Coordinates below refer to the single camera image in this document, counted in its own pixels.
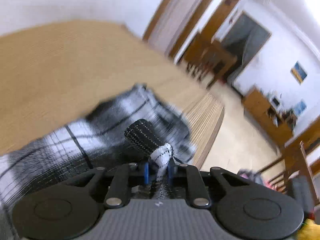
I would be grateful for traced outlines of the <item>black white plaid shirt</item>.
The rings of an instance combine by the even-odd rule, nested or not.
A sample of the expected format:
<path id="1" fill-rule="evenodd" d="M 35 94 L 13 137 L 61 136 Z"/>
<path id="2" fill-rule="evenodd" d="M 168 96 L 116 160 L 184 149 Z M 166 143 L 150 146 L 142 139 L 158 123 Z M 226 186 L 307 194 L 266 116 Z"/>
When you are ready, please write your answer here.
<path id="1" fill-rule="evenodd" d="M 196 146 L 183 114 L 145 85 L 136 84 L 99 103 L 83 118 L 1 156 L 1 239 L 18 239 L 11 213 L 26 194 L 92 168 L 111 170 L 145 158 L 149 152 L 125 137 L 125 129 L 140 119 L 155 129 L 157 142 L 172 146 L 177 162 L 193 158 Z"/>

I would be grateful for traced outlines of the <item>colourful clothes pile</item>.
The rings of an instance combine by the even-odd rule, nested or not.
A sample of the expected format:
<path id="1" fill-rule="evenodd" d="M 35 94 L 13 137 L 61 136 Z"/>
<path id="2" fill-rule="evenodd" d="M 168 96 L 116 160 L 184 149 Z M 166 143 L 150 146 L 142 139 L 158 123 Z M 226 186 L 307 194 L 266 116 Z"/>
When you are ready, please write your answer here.
<path id="1" fill-rule="evenodd" d="M 263 177 L 261 176 L 261 173 L 259 173 L 259 172 L 255 172 L 253 170 L 247 170 L 247 169 L 240 169 L 237 172 L 237 175 L 241 176 L 242 178 L 253 181 L 257 184 L 268 187 L 269 189 L 274 190 L 274 186 L 272 186 L 268 181 L 264 180 Z"/>

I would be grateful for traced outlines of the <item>wooden chair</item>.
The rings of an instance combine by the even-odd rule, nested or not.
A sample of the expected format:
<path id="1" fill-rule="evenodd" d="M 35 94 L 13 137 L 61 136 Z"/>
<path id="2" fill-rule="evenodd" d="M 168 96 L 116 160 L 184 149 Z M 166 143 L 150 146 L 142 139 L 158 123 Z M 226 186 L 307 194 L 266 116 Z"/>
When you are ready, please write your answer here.
<path id="1" fill-rule="evenodd" d="M 290 196 L 302 207 L 306 219 L 315 220 L 315 207 L 319 198 L 313 183 L 313 174 L 306 159 L 304 144 L 292 154 L 281 155 L 275 161 L 258 171 L 263 174 L 272 167 L 284 162 L 285 168 L 267 181 L 272 189 Z"/>

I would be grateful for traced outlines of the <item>wooden cabinet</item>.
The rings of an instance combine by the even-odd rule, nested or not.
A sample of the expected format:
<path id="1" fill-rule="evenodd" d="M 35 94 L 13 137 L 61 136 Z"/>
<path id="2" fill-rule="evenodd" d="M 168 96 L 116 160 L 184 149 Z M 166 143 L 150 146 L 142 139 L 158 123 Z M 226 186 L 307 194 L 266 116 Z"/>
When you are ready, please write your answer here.
<path id="1" fill-rule="evenodd" d="M 257 87 L 253 86 L 243 97 L 242 105 L 278 147 L 293 137 L 292 128 Z"/>

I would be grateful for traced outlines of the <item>wooden shelf unit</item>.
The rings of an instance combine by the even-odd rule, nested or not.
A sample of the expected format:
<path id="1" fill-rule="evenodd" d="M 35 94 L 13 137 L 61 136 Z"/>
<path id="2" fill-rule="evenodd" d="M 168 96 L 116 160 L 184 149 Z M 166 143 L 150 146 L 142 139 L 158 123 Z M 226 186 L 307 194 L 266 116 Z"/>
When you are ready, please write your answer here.
<path id="1" fill-rule="evenodd" d="M 198 82 L 202 82 L 208 74 L 213 75 L 206 87 L 209 90 L 229 71 L 238 58 L 223 48 L 218 40 L 209 42 L 200 33 L 196 33 L 182 59 L 187 63 L 186 72 L 197 78 Z"/>

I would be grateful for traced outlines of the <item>dark doorway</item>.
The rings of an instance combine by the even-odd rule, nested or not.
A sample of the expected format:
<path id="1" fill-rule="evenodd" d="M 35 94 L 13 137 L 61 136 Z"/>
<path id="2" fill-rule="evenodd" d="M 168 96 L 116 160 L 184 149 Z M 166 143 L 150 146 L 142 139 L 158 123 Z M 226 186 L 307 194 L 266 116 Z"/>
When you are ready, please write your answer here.
<path id="1" fill-rule="evenodd" d="M 271 37 L 271 33 L 246 13 L 236 20 L 222 41 L 222 46 L 237 57 L 223 78 L 231 84 Z"/>

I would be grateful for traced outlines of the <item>blue wall picture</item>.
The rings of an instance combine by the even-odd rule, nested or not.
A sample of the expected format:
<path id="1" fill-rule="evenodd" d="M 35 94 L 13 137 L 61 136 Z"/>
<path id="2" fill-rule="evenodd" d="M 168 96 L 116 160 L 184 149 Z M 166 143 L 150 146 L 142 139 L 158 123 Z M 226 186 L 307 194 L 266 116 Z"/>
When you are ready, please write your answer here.
<path id="1" fill-rule="evenodd" d="M 299 84 L 301 84 L 308 75 L 299 62 L 295 63 L 290 72 Z"/>

